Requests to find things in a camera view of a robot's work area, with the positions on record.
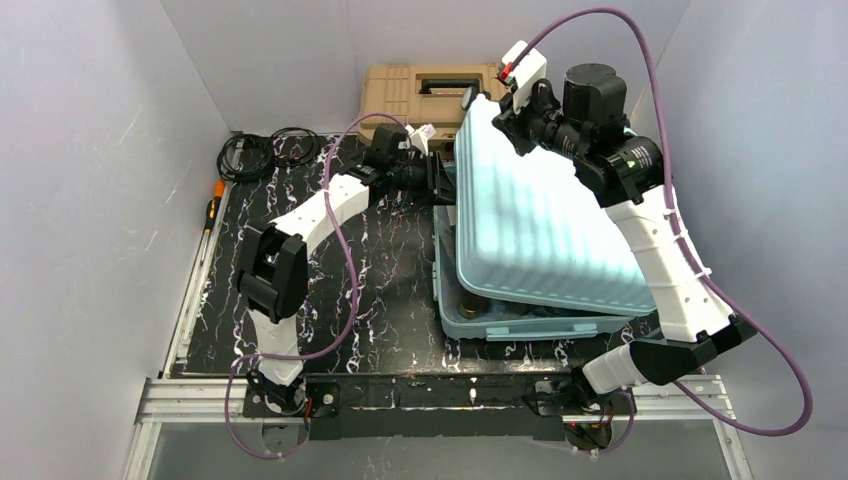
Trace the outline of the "light blue suitcase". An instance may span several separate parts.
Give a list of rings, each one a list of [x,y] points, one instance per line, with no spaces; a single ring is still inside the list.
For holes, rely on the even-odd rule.
[[[434,297],[453,339],[542,341],[613,333],[655,308],[623,235],[571,161],[520,156],[493,125],[499,105],[473,101],[448,172],[456,204],[434,211]],[[466,320],[461,297],[488,311]]]

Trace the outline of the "gold round compact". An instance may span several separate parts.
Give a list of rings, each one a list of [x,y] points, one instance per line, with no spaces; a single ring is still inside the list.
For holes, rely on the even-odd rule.
[[[484,315],[489,308],[489,302],[482,297],[461,297],[457,303],[458,314],[466,319],[472,320]]]

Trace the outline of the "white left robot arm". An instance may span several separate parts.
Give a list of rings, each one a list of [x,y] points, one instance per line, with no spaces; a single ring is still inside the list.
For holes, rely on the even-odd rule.
[[[309,257],[325,239],[392,191],[437,205],[455,200],[440,154],[429,146],[436,133],[432,124],[380,124],[370,145],[318,193],[263,229],[246,227],[236,286],[256,332],[261,379],[288,387],[303,369],[295,317],[309,290]]]

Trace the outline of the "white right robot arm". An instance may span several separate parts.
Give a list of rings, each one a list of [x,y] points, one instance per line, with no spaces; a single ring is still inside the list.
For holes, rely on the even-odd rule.
[[[603,64],[568,70],[558,101],[544,72],[503,66],[509,91],[492,123],[519,155],[536,147],[573,162],[575,175],[623,234],[654,299],[660,326],[574,369],[570,390],[595,399],[643,383],[665,385],[755,336],[753,325],[705,285],[708,275],[679,249],[687,235],[665,204],[664,159],[629,128],[627,86]]]

